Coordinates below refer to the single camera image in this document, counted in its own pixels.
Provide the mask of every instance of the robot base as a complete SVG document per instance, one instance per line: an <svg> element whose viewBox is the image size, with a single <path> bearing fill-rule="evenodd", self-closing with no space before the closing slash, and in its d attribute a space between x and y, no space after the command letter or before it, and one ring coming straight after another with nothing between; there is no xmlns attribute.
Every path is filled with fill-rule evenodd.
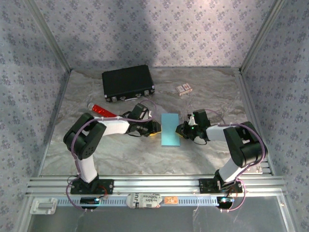
<svg viewBox="0 0 309 232"><path fill-rule="evenodd" d="M111 195L113 187L114 180L112 179L99 179L97 176L93 181L87 183L79 178L73 181L70 193L72 195Z"/></svg>
<svg viewBox="0 0 309 232"><path fill-rule="evenodd" d="M242 193L241 182L236 181L220 187L215 179L199 179L199 192L203 193Z"/></svg>

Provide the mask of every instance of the red tube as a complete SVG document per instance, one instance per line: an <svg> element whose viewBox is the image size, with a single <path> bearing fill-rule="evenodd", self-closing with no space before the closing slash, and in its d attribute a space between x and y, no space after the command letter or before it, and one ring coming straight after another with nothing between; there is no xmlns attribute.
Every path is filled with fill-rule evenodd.
<svg viewBox="0 0 309 232"><path fill-rule="evenodd" d="M88 108L89 110L92 110L93 112L96 112L103 117L117 117L117 115L113 114L112 112L109 112L108 110L103 109L101 106L93 103L90 103Z"/></svg>

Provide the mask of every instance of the gray marble surface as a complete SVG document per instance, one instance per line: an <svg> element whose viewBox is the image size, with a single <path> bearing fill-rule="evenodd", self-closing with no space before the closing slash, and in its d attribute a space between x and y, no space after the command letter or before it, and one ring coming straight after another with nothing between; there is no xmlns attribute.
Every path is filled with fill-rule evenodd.
<svg viewBox="0 0 309 232"><path fill-rule="evenodd" d="M132 110L145 99L107 103L104 100L102 71L72 71L65 96L56 120L42 175L76 174L70 152L62 142L63 136L94 102L121 114ZM155 94L149 98L157 104L153 117L160 122L162 113L178 113L180 123L193 110L207 108L220 113L226 122L244 122L245 110L235 81L236 69L151 69ZM188 82L193 91L179 96L175 87ZM218 116L208 113L212 124ZM230 158L224 142L196 145L181 139L180 147L162 147L161 135L135 138L110 135L101 139L94 153L99 174L213 174Z"/></svg>

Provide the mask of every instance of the newspaper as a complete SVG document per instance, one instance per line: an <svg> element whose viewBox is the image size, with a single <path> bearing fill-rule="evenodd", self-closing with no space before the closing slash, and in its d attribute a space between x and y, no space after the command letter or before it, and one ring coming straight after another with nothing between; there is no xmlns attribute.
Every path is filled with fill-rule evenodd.
<svg viewBox="0 0 309 232"><path fill-rule="evenodd" d="M131 193L126 198L130 208L159 208L162 197L158 193Z"/></svg>

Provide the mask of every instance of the floral wallpaper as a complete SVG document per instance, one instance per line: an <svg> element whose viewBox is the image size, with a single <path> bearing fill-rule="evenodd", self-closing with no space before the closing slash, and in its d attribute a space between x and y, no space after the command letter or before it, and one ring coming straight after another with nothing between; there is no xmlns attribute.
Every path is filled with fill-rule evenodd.
<svg viewBox="0 0 309 232"><path fill-rule="evenodd" d="M288 0L246 73L276 173L309 231L309 2Z"/></svg>
<svg viewBox="0 0 309 232"><path fill-rule="evenodd" d="M239 67L274 0L36 0L72 69Z"/></svg>
<svg viewBox="0 0 309 232"><path fill-rule="evenodd" d="M13 231L36 176L65 71L21 0L0 1L0 231Z"/></svg>

